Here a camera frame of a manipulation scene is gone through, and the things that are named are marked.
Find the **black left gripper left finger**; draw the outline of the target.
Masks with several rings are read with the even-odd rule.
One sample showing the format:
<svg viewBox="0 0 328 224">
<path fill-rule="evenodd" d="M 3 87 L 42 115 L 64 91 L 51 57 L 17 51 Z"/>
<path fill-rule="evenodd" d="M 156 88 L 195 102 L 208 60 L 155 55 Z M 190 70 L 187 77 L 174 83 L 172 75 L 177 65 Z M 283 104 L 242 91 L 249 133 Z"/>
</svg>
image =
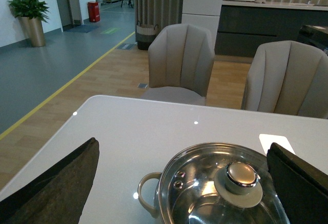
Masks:
<svg viewBox="0 0 328 224">
<path fill-rule="evenodd" d="M 79 223 L 93 186 L 99 142 L 91 138 L 1 201 L 1 223 Z"/>
</svg>

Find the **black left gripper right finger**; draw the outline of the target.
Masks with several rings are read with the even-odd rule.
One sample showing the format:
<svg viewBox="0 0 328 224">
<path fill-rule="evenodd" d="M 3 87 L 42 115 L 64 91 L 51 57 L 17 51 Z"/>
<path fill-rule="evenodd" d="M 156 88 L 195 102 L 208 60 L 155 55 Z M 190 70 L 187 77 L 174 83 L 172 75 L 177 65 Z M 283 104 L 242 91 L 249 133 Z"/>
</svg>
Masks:
<svg viewBox="0 0 328 224">
<path fill-rule="evenodd" d="M 327 174 L 275 142 L 266 158 L 290 223 L 327 223 Z"/>
</svg>

